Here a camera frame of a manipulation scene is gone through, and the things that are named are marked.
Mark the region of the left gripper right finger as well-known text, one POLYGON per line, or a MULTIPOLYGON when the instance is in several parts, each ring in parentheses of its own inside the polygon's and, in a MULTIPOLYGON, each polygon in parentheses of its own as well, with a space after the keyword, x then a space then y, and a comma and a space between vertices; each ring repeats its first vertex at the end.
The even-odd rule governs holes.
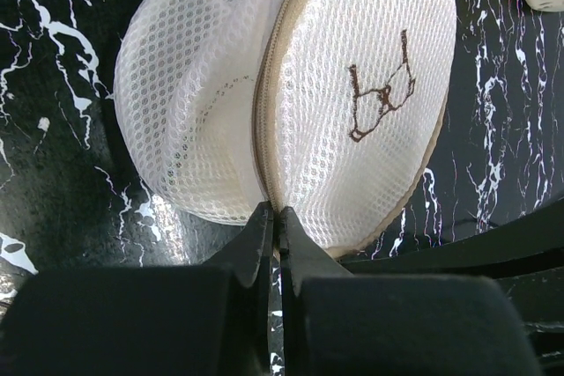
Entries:
POLYGON ((516 309, 485 277, 355 276, 279 216, 289 375, 539 375, 516 309))

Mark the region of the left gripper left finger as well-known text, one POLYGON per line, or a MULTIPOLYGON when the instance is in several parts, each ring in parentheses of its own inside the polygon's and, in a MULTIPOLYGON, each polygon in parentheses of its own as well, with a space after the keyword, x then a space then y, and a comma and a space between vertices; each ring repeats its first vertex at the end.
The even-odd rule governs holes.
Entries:
POLYGON ((266 375, 273 210, 199 265, 44 271, 1 323, 4 375, 266 375))

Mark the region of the mesh laundry bag with glasses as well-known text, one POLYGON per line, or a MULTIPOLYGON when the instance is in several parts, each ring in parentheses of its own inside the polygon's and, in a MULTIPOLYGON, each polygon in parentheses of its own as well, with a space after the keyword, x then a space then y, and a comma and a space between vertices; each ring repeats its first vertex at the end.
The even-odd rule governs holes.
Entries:
POLYGON ((436 146, 456 0, 143 0, 115 114, 146 185, 205 220, 291 208, 334 258, 373 242, 436 146))

